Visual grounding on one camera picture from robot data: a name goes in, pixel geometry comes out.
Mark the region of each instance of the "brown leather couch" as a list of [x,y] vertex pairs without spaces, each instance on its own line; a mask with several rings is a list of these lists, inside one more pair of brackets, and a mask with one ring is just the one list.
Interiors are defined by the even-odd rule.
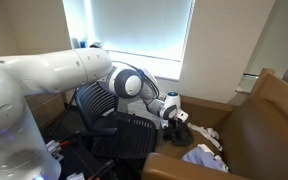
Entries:
[[[192,124],[213,127],[220,134],[223,152],[193,132],[189,147],[164,141],[160,130],[156,151],[147,158],[143,180],[162,179],[288,179],[288,84],[264,69],[250,98],[233,107],[210,101],[182,98]],[[197,144],[220,154],[229,173],[184,162],[180,158]]]

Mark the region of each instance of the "window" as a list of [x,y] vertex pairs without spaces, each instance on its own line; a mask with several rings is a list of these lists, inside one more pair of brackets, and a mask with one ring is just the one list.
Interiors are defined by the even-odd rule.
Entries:
[[[67,18],[69,1],[64,0]],[[85,14],[79,18],[86,23],[83,40],[100,42],[113,60],[178,80],[193,8],[194,0],[85,0],[78,13]]]

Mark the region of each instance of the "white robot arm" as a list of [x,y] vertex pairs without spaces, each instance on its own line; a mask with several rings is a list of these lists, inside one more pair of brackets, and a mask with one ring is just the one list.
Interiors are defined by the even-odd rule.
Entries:
[[148,111],[159,117],[187,118],[177,94],[170,93],[164,102],[157,99],[152,75],[113,67],[103,49],[0,57],[0,179],[59,177],[61,167],[47,151],[25,96],[62,93],[96,81],[122,98],[139,95]]

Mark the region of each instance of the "blue fabric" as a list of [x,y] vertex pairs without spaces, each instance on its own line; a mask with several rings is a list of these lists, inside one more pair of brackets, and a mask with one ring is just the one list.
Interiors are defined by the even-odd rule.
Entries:
[[215,159],[212,153],[205,152],[199,146],[186,153],[182,160],[225,172],[223,161]]

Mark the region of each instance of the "black mesh office chair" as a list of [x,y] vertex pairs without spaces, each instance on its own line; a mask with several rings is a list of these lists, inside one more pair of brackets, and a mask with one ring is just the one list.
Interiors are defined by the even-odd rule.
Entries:
[[97,83],[80,87],[75,101],[87,131],[117,128],[113,136],[93,138],[92,155],[112,159],[141,159],[154,150],[155,124],[136,115],[118,112],[118,97],[103,90]]

